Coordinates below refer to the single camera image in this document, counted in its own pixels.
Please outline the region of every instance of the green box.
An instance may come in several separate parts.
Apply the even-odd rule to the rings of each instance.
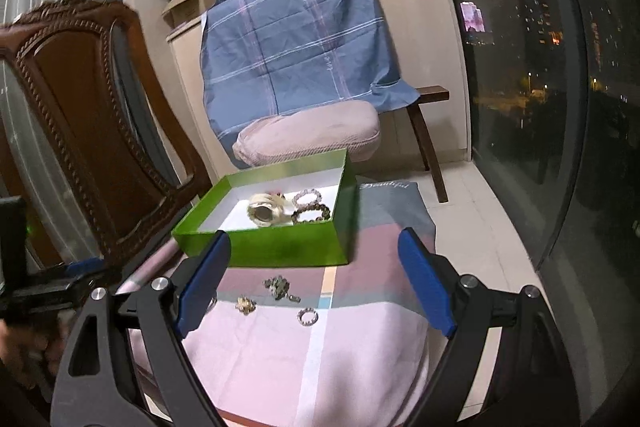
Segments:
[[[356,178],[346,150],[305,156],[225,176],[184,216],[172,235],[184,253],[199,255],[221,225],[228,223],[241,209],[246,212],[240,201],[259,192],[299,192],[303,188],[328,187],[328,183],[331,183],[335,203],[327,221],[241,230],[233,230],[233,226],[227,225],[231,228],[226,230],[231,240],[229,266],[347,264],[356,225]]]

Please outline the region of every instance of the plaid blue fabric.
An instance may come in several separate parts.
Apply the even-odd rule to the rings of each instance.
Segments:
[[[418,97],[378,0],[227,0],[206,14],[200,65],[209,124],[239,167],[232,146],[258,118],[352,99],[384,112]]]

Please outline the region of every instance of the carved wooden chair back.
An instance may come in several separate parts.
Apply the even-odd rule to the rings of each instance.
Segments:
[[[150,107],[184,165],[187,179],[179,187],[154,167],[126,122],[111,71],[113,25],[126,32]],[[108,263],[130,259],[210,187],[200,156],[164,97],[138,14],[123,3],[44,3],[0,26],[0,59],[14,71]],[[5,184],[18,187],[30,203],[6,152]]]

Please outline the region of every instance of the wooden bench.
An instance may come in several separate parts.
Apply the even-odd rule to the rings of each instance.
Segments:
[[[418,140],[418,147],[420,148],[424,169],[431,171],[431,178],[436,188],[438,201],[440,203],[446,203],[449,201],[449,198],[447,198],[447,189],[444,186],[440,164],[438,163],[438,158],[433,148],[431,136],[429,136],[429,129],[427,129],[427,124],[420,111],[420,104],[449,100],[449,91],[442,86],[428,86],[419,87],[418,92],[420,93],[420,98],[412,103],[412,105],[407,106],[406,111],[409,114],[411,125],[414,128],[415,138]]]

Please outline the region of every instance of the pink cushion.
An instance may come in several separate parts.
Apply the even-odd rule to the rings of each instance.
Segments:
[[[379,145],[378,112],[369,102],[346,100],[260,118],[238,135],[234,154],[254,167],[346,148],[358,162],[371,158]]]

